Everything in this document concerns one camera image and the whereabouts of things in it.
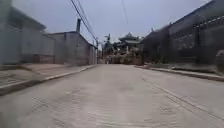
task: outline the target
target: overcast sky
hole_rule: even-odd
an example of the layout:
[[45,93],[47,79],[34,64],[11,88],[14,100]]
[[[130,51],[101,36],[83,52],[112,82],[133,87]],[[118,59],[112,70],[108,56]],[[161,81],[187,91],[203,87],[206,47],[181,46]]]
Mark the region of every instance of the overcast sky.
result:
[[[80,0],[92,29],[99,40],[109,33],[112,39],[133,33],[145,36],[151,28],[158,29],[174,22],[209,0],[124,0],[127,24],[122,0]],[[73,31],[77,14],[70,0],[14,0],[13,5],[44,24],[47,32]],[[82,34],[92,42],[82,26]]]

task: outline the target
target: roof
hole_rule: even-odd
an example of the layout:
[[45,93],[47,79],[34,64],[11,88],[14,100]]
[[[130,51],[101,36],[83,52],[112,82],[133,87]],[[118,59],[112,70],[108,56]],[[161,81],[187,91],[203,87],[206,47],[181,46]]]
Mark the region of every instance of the roof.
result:
[[94,46],[93,44],[90,44],[80,33],[76,32],[76,31],[68,31],[68,32],[57,32],[57,33],[49,33],[48,35],[59,35],[59,34],[65,34],[65,33],[73,33],[73,34],[78,34],[79,37],[81,37],[87,44],[91,45],[92,47],[96,48],[96,46]]
[[11,8],[10,16],[13,17],[13,18],[17,18],[19,20],[22,20],[23,22],[32,23],[32,25],[34,25],[37,29],[43,30],[43,29],[46,28],[46,26],[44,26],[43,24],[41,24],[37,20],[29,17],[28,15],[26,15],[22,11],[16,9],[15,7]]
[[176,22],[174,22],[172,25],[175,25],[175,24],[177,24],[177,23],[179,23],[179,22],[185,20],[187,17],[189,17],[189,16],[191,16],[191,15],[194,15],[195,13],[197,13],[197,12],[199,12],[199,11],[201,11],[201,10],[207,8],[208,6],[210,6],[211,4],[213,4],[214,2],[215,2],[215,0],[212,0],[212,1],[208,2],[207,4],[205,4],[205,5],[201,6],[201,7],[199,7],[198,9],[194,10],[193,12],[191,12],[191,13],[187,14],[186,16],[180,18],[179,20],[177,20]]
[[125,42],[129,43],[129,44],[138,44],[138,43],[140,43],[140,41],[138,41],[138,40],[126,40]]
[[146,40],[149,40],[150,38],[156,38],[156,36],[158,36],[158,34],[163,33],[164,31],[168,30],[171,27],[171,24],[169,25],[165,25],[164,27],[157,29],[155,31],[152,31],[151,33],[149,33],[145,38],[143,38],[140,43],[144,43]]
[[125,35],[124,37],[121,37],[119,38],[120,41],[123,41],[123,40],[139,40],[138,37],[134,37],[130,32]]

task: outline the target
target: road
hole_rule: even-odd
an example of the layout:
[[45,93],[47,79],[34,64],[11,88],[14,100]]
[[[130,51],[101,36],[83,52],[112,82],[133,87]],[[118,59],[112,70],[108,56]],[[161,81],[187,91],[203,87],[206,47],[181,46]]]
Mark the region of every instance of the road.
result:
[[0,128],[223,128],[224,84],[101,65],[0,97]]

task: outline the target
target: curb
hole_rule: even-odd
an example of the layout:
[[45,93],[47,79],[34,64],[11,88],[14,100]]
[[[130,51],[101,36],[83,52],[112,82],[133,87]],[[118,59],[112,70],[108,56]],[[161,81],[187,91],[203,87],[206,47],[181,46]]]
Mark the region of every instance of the curb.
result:
[[32,86],[35,86],[37,84],[47,82],[47,81],[50,81],[50,80],[66,77],[66,76],[69,76],[69,75],[78,74],[78,73],[81,73],[83,71],[95,68],[95,67],[97,67],[97,65],[90,66],[90,67],[87,67],[87,68],[83,68],[81,70],[74,71],[74,72],[64,73],[64,74],[60,74],[60,75],[56,75],[56,76],[50,76],[50,77],[47,77],[47,78],[44,78],[44,79],[41,79],[41,80],[27,80],[27,81],[13,83],[13,84],[9,84],[9,85],[0,86],[0,96],[4,96],[4,95],[10,94],[12,92],[19,91],[19,90],[22,90],[22,89],[25,89],[25,88],[28,88],[28,87],[32,87]]
[[65,76],[69,76],[69,75],[74,75],[74,74],[77,74],[77,73],[80,73],[80,72],[83,72],[83,71],[86,71],[86,70],[89,70],[89,69],[92,69],[92,68],[95,68],[95,67],[97,67],[97,65],[90,66],[90,67],[81,69],[79,71],[74,71],[74,72],[69,72],[69,73],[64,73],[64,74],[60,74],[60,75],[46,77],[43,80],[41,80],[41,82],[46,82],[46,81],[49,81],[49,80],[54,80],[54,79],[58,79],[58,78],[61,78],[61,77],[65,77]]
[[166,73],[173,73],[173,74],[178,74],[178,75],[183,75],[183,76],[190,76],[190,77],[196,77],[196,78],[201,78],[201,79],[224,82],[224,77],[220,77],[220,76],[195,74],[195,73],[192,73],[192,72],[180,72],[180,71],[174,71],[174,70],[163,70],[163,69],[157,69],[157,68],[150,68],[149,70],[166,72]]

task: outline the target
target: power line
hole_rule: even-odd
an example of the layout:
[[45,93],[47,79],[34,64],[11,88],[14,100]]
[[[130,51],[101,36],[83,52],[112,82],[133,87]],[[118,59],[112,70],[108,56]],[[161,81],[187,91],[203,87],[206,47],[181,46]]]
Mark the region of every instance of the power line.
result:
[[70,1],[71,1],[72,5],[75,7],[76,12],[78,13],[79,17],[81,18],[81,20],[83,21],[84,25],[86,26],[88,32],[92,35],[92,37],[94,38],[94,40],[97,41],[97,39],[96,39],[96,37],[94,36],[92,30],[90,29],[89,24],[86,23],[86,22],[88,22],[88,19],[86,18],[86,16],[83,16],[84,14],[81,14],[81,13],[80,13],[79,8],[77,7],[76,3],[75,3],[73,0],[70,0]]
[[128,14],[127,14],[127,10],[126,10],[125,4],[124,4],[124,0],[121,0],[121,1],[122,1],[122,5],[123,5],[123,8],[124,8],[125,18],[126,18],[126,21],[127,21],[127,24],[128,24]]
[[86,14],[85,14],[85,11],[84,11],[84,9],[83,9],[83,7],[82,7],[82,4],[80,3],[79,0],[77,0],[77,1],[78,1],[78,5],[79,5],[79,7],[80,7],[80,9],[81,9],[81,12],[82,12],[82,14],[83,14],[83,16],[84,16],[84,19],[85,19],[86,22],[87,22],[88,27],[90,28],[90,30],[91,30],[91,32],[93,33],[93,35],[95,35],[94,32],[93,32],[93,29],[92,29],[92,27],[91,27],[91,25],[90,25],[90,23],[89,23],[89,21],[88,21],[88,19],[87,19],[87,17],[86,17]]

